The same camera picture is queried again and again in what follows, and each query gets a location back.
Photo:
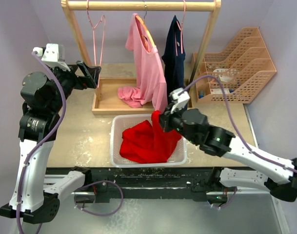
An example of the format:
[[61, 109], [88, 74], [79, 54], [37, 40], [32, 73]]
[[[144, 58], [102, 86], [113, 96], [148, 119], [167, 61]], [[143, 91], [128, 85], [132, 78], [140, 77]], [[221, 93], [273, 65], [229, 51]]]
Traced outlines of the pink t shirt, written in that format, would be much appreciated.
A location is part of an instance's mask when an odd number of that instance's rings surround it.
[[157, 47], [142, 37], [145, 31], [136, 19], [137, 13], [131, 16], [129, 34], [125, 48], [133, 52], [136, 68], [136, 86], [118, 88], [118, 97], [132, 108], [141, 108], [151, 102], [153, 108], [164, 111], [167, 105], [167, 85]]

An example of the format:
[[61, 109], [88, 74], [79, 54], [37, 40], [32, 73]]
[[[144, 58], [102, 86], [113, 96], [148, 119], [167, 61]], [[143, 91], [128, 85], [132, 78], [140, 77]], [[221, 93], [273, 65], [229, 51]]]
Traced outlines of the red t shirt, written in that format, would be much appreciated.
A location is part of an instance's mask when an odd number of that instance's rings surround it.
[[151, 121], [145, 120], [122, 132], [120, 155], [130, 161], [166, 163], [182, 136], [176, 131], [164, 132], [159, 124], [160, 111], [154, 111]]

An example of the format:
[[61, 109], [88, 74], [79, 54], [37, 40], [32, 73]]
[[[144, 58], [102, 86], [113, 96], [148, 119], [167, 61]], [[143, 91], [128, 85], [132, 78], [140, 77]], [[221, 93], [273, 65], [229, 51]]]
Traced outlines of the wooden hanger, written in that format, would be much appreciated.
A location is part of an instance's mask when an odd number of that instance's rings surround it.
[[152, 47], [155, 47], [154, 40], [153, 40], [153, 38], [152, 38], [152, 36], [151, 36], [148, 28], [145, 25], [145, 17], [147, 15], [148, 8], [147, 8], [147, 4], [146, 4], [146, 2], [144, 0], [143, 0], [143, 4], [144, 4], [144, 9], [145, 9], [144, 17], [142, 19], [139, 15], [136, 15], [136, 19], [138, 20], [138, 22], [141, 24], [142, 28], [145, 31], [145, 35], [142, 35], [142, 37], [144, 39], [146, 39], [147, 42], [150, 42], [150, 44], [151, 44]]

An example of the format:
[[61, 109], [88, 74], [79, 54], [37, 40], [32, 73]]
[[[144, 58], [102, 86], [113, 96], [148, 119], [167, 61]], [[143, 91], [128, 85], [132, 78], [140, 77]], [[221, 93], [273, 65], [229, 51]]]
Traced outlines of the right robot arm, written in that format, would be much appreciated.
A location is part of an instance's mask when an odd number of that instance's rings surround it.
[[176, 131], [207, 155], [224, 157], [250, 167], [223, 168], [209, 178], [215, 191], [223, 187], [246, 187], [269, 192], [273, 197], [294, 202], [297, 198], [297, 158], [285, 159], [256, 148], [234, 133], [209, 124], [198, 109], [165, 111], [159, 123], [166, 132]]

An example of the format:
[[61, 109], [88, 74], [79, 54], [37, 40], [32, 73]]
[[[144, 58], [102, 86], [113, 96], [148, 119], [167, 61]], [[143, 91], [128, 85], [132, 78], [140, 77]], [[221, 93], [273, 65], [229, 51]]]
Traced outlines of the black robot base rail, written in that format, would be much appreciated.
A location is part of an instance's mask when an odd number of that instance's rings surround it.
[[74, 193], [80, 203], [108, 203], [111, 199], [190, 199], [225, 204], [235, 190], [221, 185], [220, 167], [91, 168], [87, 189]]

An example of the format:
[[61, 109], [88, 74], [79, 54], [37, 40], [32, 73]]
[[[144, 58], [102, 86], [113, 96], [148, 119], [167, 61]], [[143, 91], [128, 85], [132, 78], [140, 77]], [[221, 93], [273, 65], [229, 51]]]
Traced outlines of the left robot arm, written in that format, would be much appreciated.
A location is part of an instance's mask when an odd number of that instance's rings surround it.
[[73, 190], [91, 189], [93, 180], [89, 169], [74, 167], [55, 185], [44, 188], [47, 161], [65, 115], [64, 104], [74, 89], [95, 89], [101, 67], [87, 66], [83, 61], [69, 65], [69, 70], [50, 69], [64, 93], [43, 72], [32, 72], [22, 81], [20, 95], [24, 99], [20, 119], [20, 163], [17, 182], [9, 203], [0, 208], [0, 215], [20, 217], [26, 223], [42, 224], [52, 221], [61, 201]]

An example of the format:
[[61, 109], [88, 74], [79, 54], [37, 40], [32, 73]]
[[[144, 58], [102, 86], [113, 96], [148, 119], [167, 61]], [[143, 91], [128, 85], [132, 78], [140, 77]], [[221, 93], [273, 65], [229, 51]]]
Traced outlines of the navy blue t shirt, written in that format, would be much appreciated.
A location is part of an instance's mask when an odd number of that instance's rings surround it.
[[171, 103], [170, 93], [178, 88], [184, 88], [184, 60], [185, 49], [183, 54], [180, 53], [179, 40], [180, 30], [177, 26], [177, 17], [174, 15], [168, 31], [164, 54], [161, 57], [165, 68], [164, 76], [167, 84], [167, 101]]

